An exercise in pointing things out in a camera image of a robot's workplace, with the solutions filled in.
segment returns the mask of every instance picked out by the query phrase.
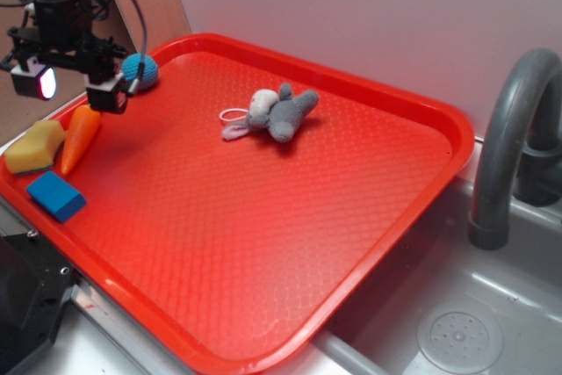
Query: yellow sponge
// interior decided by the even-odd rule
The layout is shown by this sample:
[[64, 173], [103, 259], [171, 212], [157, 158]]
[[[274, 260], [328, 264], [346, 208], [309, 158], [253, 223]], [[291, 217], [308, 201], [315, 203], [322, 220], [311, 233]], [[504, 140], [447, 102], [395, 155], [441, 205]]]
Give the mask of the yellow sponge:
[[54, 156], [64, 141], [58, 120], [39, 120], [4, 152], [6, 168], [14, 175], [53, 166]]

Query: faucet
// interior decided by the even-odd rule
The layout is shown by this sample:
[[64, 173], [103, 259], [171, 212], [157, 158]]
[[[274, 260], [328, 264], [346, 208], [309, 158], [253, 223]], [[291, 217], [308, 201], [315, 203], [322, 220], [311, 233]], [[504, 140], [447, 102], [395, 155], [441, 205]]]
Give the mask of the faucet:
[[530, 50], [511, 70], [494, 107], [472, 194], [468, 235], [486, 250], [507, 244], [511, 196], [547, 206], [562, 196], [562, 62]]

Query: tray rim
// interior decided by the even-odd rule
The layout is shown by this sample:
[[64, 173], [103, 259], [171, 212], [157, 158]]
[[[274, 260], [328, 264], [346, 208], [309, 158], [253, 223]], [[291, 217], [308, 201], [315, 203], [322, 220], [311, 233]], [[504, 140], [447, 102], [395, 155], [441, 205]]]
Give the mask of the tray rim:
[[[226, 360], [212, 355], [207, 348], [198, 346], [197, 339], [186, 338], [186, 335], [191, 335], [183, 328], [180, 328], [183, 333], [180, 335], [178, 330], [174, 329], [173, 320], [164, 312], [159, 312], [157, 306], [153, 305], [152, 302], [135, 300], [134, 293], [142, 297], [144, 297], [144, 294], [120, 276], [110, 265], [100, 268], [100, 263], [87, 253], [88, 248], [85, 245], [80, 248], [81, 245], [77, 242], [69, 239], [66, 235], [62, 235], [65, 233], [64, 225], [48, 218], [31, 203], [29, 198], [24, 198], [19, 194], [17, 189], [9, 183], [8, 179], [13, 176], [7, 172], [4, 158], [0, 158], [0, 165], [2, 166], [0, 169], [0, 194], [35, 227], [45, 233], [67, 258], [73, 263], [79, 263], [77, 267], [85, 273], [86, 277], [88, 277], [88, 274], [95, 273], [97, 280], [91, 281], [120, 306], [124, 307], [135, 320], [156, 336], [185, 364], [204, 373], [225, 375], [254, 373], [273, 367], [294, 355], [306, 345], [307, 341], [329, 318], [329, 315], [374, 269], [378, 261], [388, 253], [393, 244], [414, 224], [430, 203], [468, 162], [474, 146], [474, 132], [466, 117], [451, 105], [217, 34], [198, 33], [183, 36], [157, 48], [151, 56], [161, 67], [179, 55], [195, 52], [216, 53], [237, 61], [242, 61], [240, 54], [249, 54], [251, 57], [260, 58], [260, 66], [252, 65], [254, 68], [270, 71], [271, 67], [274, 67], [275, 73], [278, 75], [305, 83], [319, 90], [334, 92], [336, 88], [339, 91], [346, 91], [346, 94], [342, 97], [359, 101], [362, 104], [366, 104], [362, 96], [366, 93], [376, 92], [377, 96], [374, 97], [377, 97], [376, 105], [379, 110], [416, 121], [424, 126], [433, 127], [449, 140], [452, 147], [451, 158], [442, 171], [426, 185], [415, 201], [382, 235], [376, 243], [376, 248], [373, 247], [356, 264], [350, 274], [303, 322], [296, 334], [272, 350], [271, 353], [242, 360]], [[74, 102], [56, 113], [52, 119], [69, 119], [69, 112], [85, 101], [83, 99]], [[412, 108], [418, 111], [414, 113], [414, 116], [408, 111]], [[104, 283], [100, 284], [99, 279], [103, 279]]]

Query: red tray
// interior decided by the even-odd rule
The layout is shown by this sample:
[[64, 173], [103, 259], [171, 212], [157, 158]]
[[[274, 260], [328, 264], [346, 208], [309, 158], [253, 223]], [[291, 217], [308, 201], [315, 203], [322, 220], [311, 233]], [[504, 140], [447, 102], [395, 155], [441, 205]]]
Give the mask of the red tray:
[[[0, 193], [195, 371], [297, 352], [472, 152], [448, 105], [236, 40], [196, 34], [153, 57], [159, 83], [104, 115], [67, 177], [82, 211], [51, 219], [25, 192], [37, 176], [4, 158]], [[283, 82], [321, 95], [291, 143], [221, 139], [222, 110]]]

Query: white loop string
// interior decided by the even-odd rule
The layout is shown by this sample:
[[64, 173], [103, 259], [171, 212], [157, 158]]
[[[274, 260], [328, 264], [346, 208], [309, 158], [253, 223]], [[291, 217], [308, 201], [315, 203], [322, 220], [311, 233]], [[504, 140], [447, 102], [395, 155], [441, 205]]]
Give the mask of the white loop string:
[[[238, 116], [237, 118], [225, 118], [225, 115], [227, 115], [229, 113], [233, 113], [233, 112], [244, 113], [244, 115]], [[248, 112], [249, 111], [247, 109], [238, 109], [238, 108], [226, 109], [226, 110], [223, 110], [222, 112], [220, 112], [219, 119], [223, 122], [235, 122], [236, 120], [245, 119]]]

